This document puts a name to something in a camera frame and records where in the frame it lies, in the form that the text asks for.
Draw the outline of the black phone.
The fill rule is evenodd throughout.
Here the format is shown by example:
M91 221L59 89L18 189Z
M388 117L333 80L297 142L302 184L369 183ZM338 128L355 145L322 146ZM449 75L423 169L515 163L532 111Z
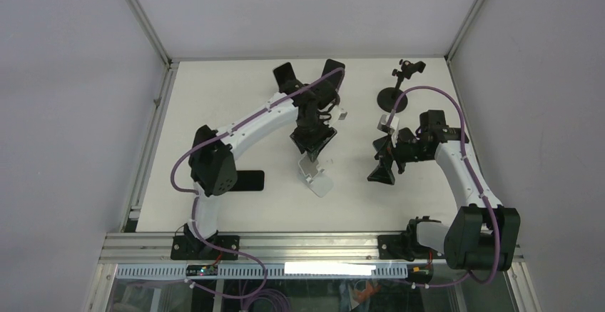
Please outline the black phone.
M340 86L345 75L345 64L334 59L327 59L322 70L322 76L325 80L331 83L336 92L340 90Z
M273 76L278 85L278 91L282 94L292 94L299 90L303 84L297 79L293 66L285 62L273 69Z
M262 170L237 171L237 181L232 187L233 192L263 191L265 187L265 172Z

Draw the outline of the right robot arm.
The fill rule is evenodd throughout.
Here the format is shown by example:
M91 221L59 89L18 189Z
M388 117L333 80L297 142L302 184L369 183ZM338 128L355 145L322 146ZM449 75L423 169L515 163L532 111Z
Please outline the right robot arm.
M417 133L399 129L397 119L387 114L377 127L385 136L372 143L378 165L367 180L394 185L395 174L404 173L407 164L435 161L458 208L448 226L423 216L411 219L397 236L379 236L380 258L413 261L440 253L454 270L509 270L521 218L474 170L477 161L465 132L448 126L441 110L422 113Z

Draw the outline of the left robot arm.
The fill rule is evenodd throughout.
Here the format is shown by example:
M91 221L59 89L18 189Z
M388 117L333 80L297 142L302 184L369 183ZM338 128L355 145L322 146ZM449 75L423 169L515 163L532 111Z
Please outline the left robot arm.
M288 124L296 127L290 139L301 153L298 172L302 182L323 197L333 186L318 163L318 157L337 132L331 125L331 112L340 96L334 84L317 85L289 81L262 107L239 121L218 129L201 126L195 133L190 151L182 161L190 166L194 195L192 211L184 234L187 249L197 259L221 250L217 242L220 196L240 183L242 171L235 162L252 146Z

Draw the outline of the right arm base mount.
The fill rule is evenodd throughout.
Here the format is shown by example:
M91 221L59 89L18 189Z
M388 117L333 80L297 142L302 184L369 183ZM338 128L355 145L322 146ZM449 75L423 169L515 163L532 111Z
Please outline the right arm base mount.
M379 235L377 250L380 260L444 259L444 253L421 246L403 233Z

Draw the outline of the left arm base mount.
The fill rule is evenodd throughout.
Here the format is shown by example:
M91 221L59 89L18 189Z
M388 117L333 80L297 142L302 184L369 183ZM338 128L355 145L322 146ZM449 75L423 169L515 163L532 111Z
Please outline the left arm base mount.
M238 251L239 236L216 236L210 242L221 248ZM236 261L239 255L225 250L209 247L195 237L175 236L171 249L170 259L173 261L214 261L220 258L224 261Z

